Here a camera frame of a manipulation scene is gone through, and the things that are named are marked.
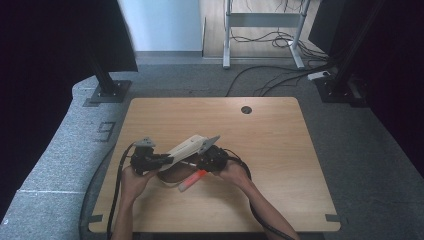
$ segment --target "hand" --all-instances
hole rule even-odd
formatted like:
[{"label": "hand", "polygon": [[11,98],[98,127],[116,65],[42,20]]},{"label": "hand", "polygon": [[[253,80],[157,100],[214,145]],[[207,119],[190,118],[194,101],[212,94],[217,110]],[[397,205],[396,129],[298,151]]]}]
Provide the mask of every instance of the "hand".
[{"label": "hand", "polygon": [[131,166],[122,170],[121,178],[121,200],[134,202],[135,199],[141,195],[146,188],[147,182],[158,173],[159,170],[150,171],[143,176],[135,173]]},{"label": "hand", "polygon": [[213,174],[238,187],[243,187],[250,182],[244,168],[231,160],[227,161],[227,165],[222,171],[214,172]]}]

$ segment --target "grey floor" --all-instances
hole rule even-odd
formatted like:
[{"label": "grey floor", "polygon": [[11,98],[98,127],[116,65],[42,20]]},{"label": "grey floor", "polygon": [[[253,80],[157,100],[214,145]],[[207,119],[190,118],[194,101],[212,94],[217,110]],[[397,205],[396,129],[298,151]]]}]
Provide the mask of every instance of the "grey floor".
[{"label": "grey floor", "polygon": [[[145,57],[138,64],[139,73],[111,74],[114,80],[132,81],[123,103],[83,107],[97,86],[96,79],[74,86],[66,117],[2,220],[0,239],[80,238],[79,225],[87,224],[107,153],[117,141],[132,98],[223,97],[231,81],[247,67],[294,67],[291,59],[239,60],[223,70],[219,60],[196,57]],[[230,96],[252,96],[253,90],[281,73],[269,68],[250,70],[238,78]],[[340,231],[324,233],[325,239],[424,239],[423,178],[370,109],[324,104],[313,82],[305,78],[297,86],[279,87],[267,96],[299,101],[342,222]],[[81,234],[85,239],[104,238],[84,228]]]}]

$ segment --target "black cable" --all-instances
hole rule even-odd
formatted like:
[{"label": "black cable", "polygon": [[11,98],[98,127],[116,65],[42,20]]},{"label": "black cable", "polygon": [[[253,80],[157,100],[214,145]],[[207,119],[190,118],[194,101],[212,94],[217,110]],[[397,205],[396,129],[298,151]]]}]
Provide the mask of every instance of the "black cable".
[{"label": "black cable", "polygon": [[293,79],[296,79],[296,78],[301,78],[301,77],[304,77],[304,76],[307,76],[307,75],[309,75],[309,74],[311,74],[311,73],[313,73],[313,72],[317,72],[317,71],[322,71],[322,70],[325,70],[325,69],[328,69],[328,68],[330,68],[330,67],[332,67],[332,66],[334,66],[335,65],[335,62],[332,62],[332,63],[328,63],[328,64],[326,64],[326,65],[323,65],[323,66],[320,66],[320,67],[317,67],[317,68],[314,68],[314,70],[313,71],[308,71],[308,72],[306,72],[306,73],[304,73],[304,74],[300,74],[300,75],[298,75],[298,76],[295,76],[295,77],[291,77],[291,78],[288,78],[288,79],[285,79],[285,80],[283,80],[283,81],[281,81],[281,82],[279,82],[279,83],[277,83],[277,84],[275,84],[274,86],[271,86],[271,87],[269,87],[262,95],[261,95],[261,97],[264,97],[269,91],[271,91],[272,89],[274,89],[274,88],[276,88],[276,87],[279,87],[279,86],[281,86],[281,84],[283,84],[284,82],[286,82],[286,81],[289,81],[289,80],[293,80]]},{"label": "black cable", "polygon": [[246,0],[246,6],[250,10],[250,12],[252,12],[252,9],[249,7],[249,3],[247,2],[247,0]]},{"label": "black cable", "polygon": [[[279,31],[280,28],[277,29],[277,31],[273,31],[273,32],[269,32],[265,35],[263,35],[262,37],[258,37],[258,38],[247,38],[247,37],[243,37],[243,36],[234,36],[232,29],[230,30],[230,34],[231,34],[231,39],[234,39],[236,42],[239,43],[247,43],[247,42],[271,42],[273,47],[278,47],[278,48],[287,48],[290,45],[288,44],[288,41],[292,41],[293,36],[284,33],[284,32],[280,32]],[[278,36],[276,36],[273,39],[264,39],[266,37],[268,37],[271,34],[278,34]],[[284,41],[285,44],[284,45],[280,45],[278,42],[279,41]],[[301,52],[303,53],[303,55],[305,55],[306,57],[310,57],[310,58],[316,58],[316,59],[320,59],[320,60],[328,60],[328,57],[325,55],[325,53],[320,52],[320,51],[315,51],[312,50],[308,47],[306,47],[305,43],[302,42],[301,40],[298,41],[298,46],[301,50]]]},{"label": "black cable", "polygon": [[107,222],[107,238],[108,239],[112,238],[112,233],[111,233],[112,220],[113,220],[113,214],[115,213],[116,201],[118,200],[119,187],[120,187],[121,177],[122,177],[122,168],[124,166],[125,159],[128,157],[127,156],[128,152],[130,151],[133,145],[134,143],[131,143],[131,145],[128,146],[127,150],[125,150],[124,154],[122,154],[121,161],[119,162],[118,173],[116,174],[115,193],[113,195],[112,206],[110,208],[109,219]]},{"label": "black cable", "polygon": [[[282,83],[285,83],[285,82],[291,81],[291,80],[296,79],[296,78],[297,78],[297,80],[296,80],[296,82],[295,82],[295,84],[294,84],[294,85],[283,85],[283,84],[282,84]],[[279,86],[285,86],[285,87],[292,86],[292,87],[297,87],[297,83],[299,82],[300,78],[301,78],[301,77],[295,77],[295,78],[289,78],[289,79],[282,80],[281,82],[279,82],[279,83],[281,83],[281,85],[279,85]],[[260,91],[260,92],[259,92],[259,94],[258,94],[258,97],[263,97],[263,96],[264,96],[264,94],[262,93],[262,91],[264,91],[265,89],[269,89],[269,88],[270,88],[270,87],[268,87],[268,86],[265,84],[263,87],[258,88],[258,89],[255,89],[255,91],[253,91],[253,94],[252,94],[252,95],[255,97],[256,92]]]},{"label": "black cable", "polygon": [[240,73],[237,74],[237,76],[233,79],[233,81],[231,82],[230,87],[228,88],[227,93],[225,94],[225,97],[228,97],[228,95],[230,94],[231,89],[233,88],[234,83],[236,82],[236,80],[245,72],[252,70],[252,69],[257,69],[257,68],[277,68],[277,69],[282,69],[282,70],[287,70],[287,71],[292,71],[292,72],[303,72],[305,70],[299,70],[299,69],[292,69],[292,68],[286,68],[286,67],[280,67],[280,66],[253,66],[253,67],[249,67],[244,69],[243,71],[241,71]]},{"label": "black cable", "polygon": [[288,72],[282,72],[282,73],[278,74],[276,77],[274,77],[271,80],[269,80],[263,87],[255,89],[255,91],[253,91],[253,94],[252,95],[255,96],[257,91],[261,91],[258,96],[262,95],[262,90],[264,88],[266,88],[268,84],[272,83],[273,81],[275,81],[279,77],[281,77],[283,74],[289,74],[289,73]]},{"label": "black cable", "polygon": [[[243,167],[243,169],[246,171],[247,177],[252,180],[252,174],[250,173],[250,169],[247,166],[247,164],[245,162],[243,162],[243,160],[241,160],[241,158],[239,156],[237,156],[237,154],[235,154],[233,151],[228,150],[228,149],[223,149],[224,151],[229,151],[232,154],[234,154],[236,157],[228,157],[228,160],[232,160],[237,162],[241,167]],[[279,237],[282,237],[286,240],[294,240],[294,238],[290,237],[289,235],[287,235],[286,233],[274,228],[273,226],[269,225],[267,222],[265,222],[256,212],[255,208],[252,206],[252,203],[250,203],[249,201],[249,205],[250,205],[250,211],[253,214],[253,217],[255,217],[256,221],[258,221],[264,228],[268,229],[269,231],[271,231],[272,233],[276,234]]]},{"label": "black cable", "polygon": [[274,13],[276,13],[277,12],[277,10],[278,10],[278,8],[281,6],[281,5],[283,5],[283,1],[284,0],[281,0],[281,2],[280,2],[280,4],[277,6],[277,8],[275,9],[275,11],[274,11]]},{"label": "black cable", "polygon": [[91,177],[90,183],[88,184],[87,190],[84,194],[84,199],[82,200],[82,206],[81,206],[81,212],[80,212],[80,219],[78,224],[78,232],[79,232],[79,238],[82,239],[82,221],[83,221],[83,215],[86,208],[86,202],[89,195],[89,190],[91,189],[93,185],[93,180],[97,177],[100,167],[102,166],[103,162],[106,160],[106,158],[109,156],[109,154],[112,152],[112,150],[115,148],[116,144],[113,144],[113,146],[107,151],[106,155],[102,158],[102,161],[100,162],[99,166],[97,167],[96,171],[94,172],[93,176]]},{"label": "black cable", "polygon": [[301,0],[299,6],[297,8],[294,8],[294,1],[293,1],[293,5],[292,5],[293,7],[289,7],[289,8],[292,11],[296,11],[297,9],[299,9],[299,12],[301,12],[302,11],[302,6],[303,6],[303,2],[304,2],[304,0]]},{"label": "black cable", "polygon": [[286,0],[286,6],[284,7],[284,11],[283,12],[286,12],[286,10],[287,10],[287,4],[289,3],[289,0]]}]

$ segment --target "power strip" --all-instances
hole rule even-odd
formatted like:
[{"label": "power strip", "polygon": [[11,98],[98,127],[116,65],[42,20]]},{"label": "power strip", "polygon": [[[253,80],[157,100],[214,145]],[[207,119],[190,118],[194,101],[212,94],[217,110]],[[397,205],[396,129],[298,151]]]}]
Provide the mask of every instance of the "power strip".
[{"label": "power strip", "polygon": [[318,78],[328,77],[330,75],[331,74],[329,72],[327,72],[327,71],[312,73],[312,74],[309,74],[308,75],[308,80],[309,81],[312,81],[312,80],[315,80],[315,79],[318,79]]}]

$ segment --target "table top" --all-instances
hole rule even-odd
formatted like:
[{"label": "table top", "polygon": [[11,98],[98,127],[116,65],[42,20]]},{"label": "table top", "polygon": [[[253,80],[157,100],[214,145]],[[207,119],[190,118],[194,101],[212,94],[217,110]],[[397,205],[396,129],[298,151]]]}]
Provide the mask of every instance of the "table top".
[{"label": "table top", "polygon": [[[243,113],[244,106],[252,112]],[[337,213],[300,106],[287,97],[132,100],[93,211],[102,221],[90,230],[106,232],[119,160],[132,142],[148,136],[155,153],[165,153],[195,134],[221,135],[215,145],[246,162],[258,189],[296,231],[339,230],[339,222],[326,220]],[[262,231],[244,194],[212,174],[183,193],[153,178],[133,216],[135,232]]]}]

